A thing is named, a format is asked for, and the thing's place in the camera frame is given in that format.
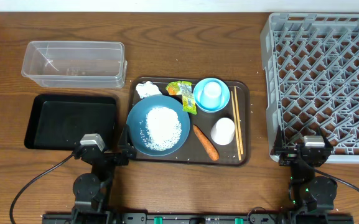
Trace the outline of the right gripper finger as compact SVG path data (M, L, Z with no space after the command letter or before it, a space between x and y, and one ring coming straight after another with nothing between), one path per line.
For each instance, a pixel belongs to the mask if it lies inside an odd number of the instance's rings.
M330 141L325 137L324 132L319 127L317 128L317 135L319 138L321 138L321 142L323 142L324 148L333 149L333 146L331 145Z
M283 143L283 131L282 131L281 127L278 126L273 149L282 149L283 145L284 145L284 143Z

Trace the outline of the dark blue plate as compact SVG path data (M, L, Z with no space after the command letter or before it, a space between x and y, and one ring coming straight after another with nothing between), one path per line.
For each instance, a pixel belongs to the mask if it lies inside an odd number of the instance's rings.
M146 130L145 118L150 110L156 107L167 107L173 109L179 117L182 125L182 133L178 143L166 151L153 151L146 147L142 141L141 131ZM136 103L129 112L126 124L130 128L131 140L134 147L148 156L166 156L178 150L186 141L190 131L190 119L188 113L182 111L182 104L174 98L164 95L147 97Z

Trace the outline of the pile of white rice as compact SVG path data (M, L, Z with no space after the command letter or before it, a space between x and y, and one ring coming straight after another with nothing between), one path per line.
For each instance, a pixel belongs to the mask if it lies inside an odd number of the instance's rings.
M156 107L145 118L146 130L141 131L142 141L153 151L166 151L175 146L182 133L178 114L167 107Z

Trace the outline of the pale pink cup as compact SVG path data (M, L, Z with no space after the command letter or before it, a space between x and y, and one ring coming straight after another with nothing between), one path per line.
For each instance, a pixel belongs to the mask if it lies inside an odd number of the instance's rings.
M235 124L230 118L220 118L211 130L212 140L221 146L231 143L234 135Z

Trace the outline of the orange carrot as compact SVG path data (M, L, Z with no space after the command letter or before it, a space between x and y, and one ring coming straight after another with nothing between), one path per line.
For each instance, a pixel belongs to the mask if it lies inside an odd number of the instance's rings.
M219 160L219 153L216 150L215 146L210 142L210 140L204 135L204 133L200 130L200 128L196 125L193 125L193 131L208 154L209 158L212 161Z

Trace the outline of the light blue cup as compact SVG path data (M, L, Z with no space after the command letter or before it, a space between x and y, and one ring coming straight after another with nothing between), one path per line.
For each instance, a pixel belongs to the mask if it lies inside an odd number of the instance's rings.
M200 96L200 102L204 108L212 110L219 106L221 97L221 86L217 82L208 82Z

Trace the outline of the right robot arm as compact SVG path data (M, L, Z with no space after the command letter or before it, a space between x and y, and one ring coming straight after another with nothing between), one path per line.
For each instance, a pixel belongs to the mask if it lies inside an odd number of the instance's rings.
M289 166L289 200L294 207L280 213L276 223L328 223L327 214L334 208L337 182L324 175L317 176L315 168L323 165L331 155L333 146L321 129L312 136L304 136L303 142L294 148L284 145L281 128L277 129L271 151L278 156L280 166Z

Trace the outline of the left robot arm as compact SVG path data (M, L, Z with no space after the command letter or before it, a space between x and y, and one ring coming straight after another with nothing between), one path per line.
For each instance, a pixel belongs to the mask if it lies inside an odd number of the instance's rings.
M110 153L99 134L85 134L73 150L75 159L91 165L91 172L78 176L73 183L75 203L67 223L122 222L122 215L109 206L109 199L115 168L128 165L136 155L128 125L119 140L124 143L123 150Z

